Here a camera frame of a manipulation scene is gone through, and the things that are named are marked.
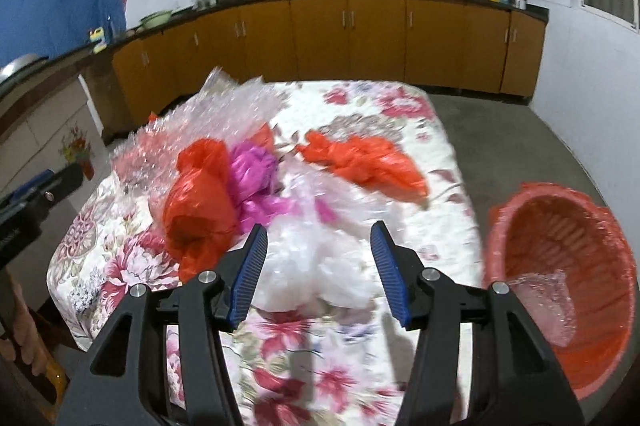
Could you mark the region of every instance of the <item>red plastic bag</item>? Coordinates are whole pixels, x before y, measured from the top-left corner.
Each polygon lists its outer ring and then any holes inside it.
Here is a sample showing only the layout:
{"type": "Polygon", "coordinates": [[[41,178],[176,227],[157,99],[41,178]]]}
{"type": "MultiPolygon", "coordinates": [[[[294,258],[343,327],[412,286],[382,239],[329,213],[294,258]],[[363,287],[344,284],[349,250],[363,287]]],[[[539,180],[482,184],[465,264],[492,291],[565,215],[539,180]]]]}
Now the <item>red plastic bag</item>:
{"type": "Polygon", "coordinates": [[[404,202],[421,202],[429,194],[426,181],[407,155],[382,137],[351,136],[330,141],[317,131],[306,133],[308,145],[298,145],[307,162],[328,169],[359,186],[376,189],[404,202]]]}
{"type": "Polygon", "coordinates": [[[226,190],[229,158],[224,142],[200,139],[178,154],[180,177],[167,196],[162,224],[166,250],[180,263],[185,283],[216,266],[231,247],[238,217],[226,190]]]}

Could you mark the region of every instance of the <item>white plastic bag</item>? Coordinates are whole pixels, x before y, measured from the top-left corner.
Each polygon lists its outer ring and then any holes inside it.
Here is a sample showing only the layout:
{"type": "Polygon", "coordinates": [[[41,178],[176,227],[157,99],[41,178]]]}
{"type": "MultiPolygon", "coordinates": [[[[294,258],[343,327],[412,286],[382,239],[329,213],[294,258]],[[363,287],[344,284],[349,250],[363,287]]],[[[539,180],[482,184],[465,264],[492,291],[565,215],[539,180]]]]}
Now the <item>white plastic bag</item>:
{"type": "Polygon", "coordinates": [[[383,219],[398,236],[398,203],[295,157],[286,156],[279,172],[283,196],[294,200],[296,210],[277,216],[268,229],[253,304],[284,312],[320,297],[337,307],[366,308],[377,291],[369,231],[383,219]]]}

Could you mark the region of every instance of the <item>clear plastic wrap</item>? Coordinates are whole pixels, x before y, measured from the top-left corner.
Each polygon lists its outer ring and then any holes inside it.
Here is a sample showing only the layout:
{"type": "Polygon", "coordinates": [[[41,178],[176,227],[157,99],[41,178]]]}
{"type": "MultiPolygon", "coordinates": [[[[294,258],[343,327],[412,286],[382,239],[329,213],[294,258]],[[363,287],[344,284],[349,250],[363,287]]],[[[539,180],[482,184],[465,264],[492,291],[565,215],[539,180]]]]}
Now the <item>clear plastic wrap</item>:
{"type": "Polygon", "coordinates": [[[575,309],[564,271],[523,274],[509,286],[549,343],[567,346],[571,342],[576,330],[575,309]]]}
{"type": "Polygon", "coordinates": [[[126,190],[148,196],[157,221],[178,176],[175,161],[181,150],[202,138],[224,141],[232,149],[260,131],[281,105],[274,87],[259,78],[238,85],[216,68],[196,95],[118,146],[111,166],[126,190]]]}
{"type": "Polygon", "coordinates": [[[376,294],[369,230],[383,219],[401,239],[399,204],[289,155],[280,178],[294,207],[271,222],[253,304],[284,312],[321,297],[338,307],[366,308],[376,294]]]}

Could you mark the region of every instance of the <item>gray floor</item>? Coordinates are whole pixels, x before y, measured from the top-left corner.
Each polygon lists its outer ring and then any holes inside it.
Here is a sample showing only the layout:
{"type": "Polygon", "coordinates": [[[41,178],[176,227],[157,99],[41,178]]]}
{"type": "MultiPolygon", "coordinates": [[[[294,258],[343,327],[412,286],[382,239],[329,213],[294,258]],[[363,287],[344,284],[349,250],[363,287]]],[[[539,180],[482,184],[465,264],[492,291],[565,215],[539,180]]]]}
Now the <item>gray floor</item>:
{"type": "Polygon", "coordinates": [[[491,207],[506,202],[522,182],[554,182],[602,197],[574,156],[527,106],[450,95],[430,95],[486,236],[491,207]]]}

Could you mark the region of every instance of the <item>floral bedsheet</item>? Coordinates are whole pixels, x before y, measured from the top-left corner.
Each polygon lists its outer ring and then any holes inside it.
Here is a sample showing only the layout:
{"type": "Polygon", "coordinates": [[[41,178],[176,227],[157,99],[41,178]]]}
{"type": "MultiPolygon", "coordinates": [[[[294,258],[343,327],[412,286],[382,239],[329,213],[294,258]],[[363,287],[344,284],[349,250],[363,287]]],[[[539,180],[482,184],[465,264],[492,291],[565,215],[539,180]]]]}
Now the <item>floral bedsheet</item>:
{"type": "MultiPolygon", "coordinates": [[[[271,121],[292,143],[317,129],[334,139],[382,135],[427,178],[423,207],[402,205],[404,244],[466,285],[481,283],[481,242],[454,150],[427,95],[391,82],[294,82],[276,85],[286,107],[271,121]]],[[[49,265],[47,285],[76,342],[88,349],[108,316],[137,283],[175,287],[177,265],[140,243],[151,223],[146,200],[127,197],[115,174],[85,203],[49,265]]],[[[368,268],[375,269],[373,260],[368,268]]],[[[417,332],[392,319],[380,295],[365,311],[318,303],[292,313],[251,309],[222,334],[225,360],[247,425],[391,425],[414,358],[417,332]]],[[[171,400],[184,406],[178,330],[167,337],[171,400]]],[[[465,414],[470,387],[470,329],[462,330],[458,387],[465,414]]]]}

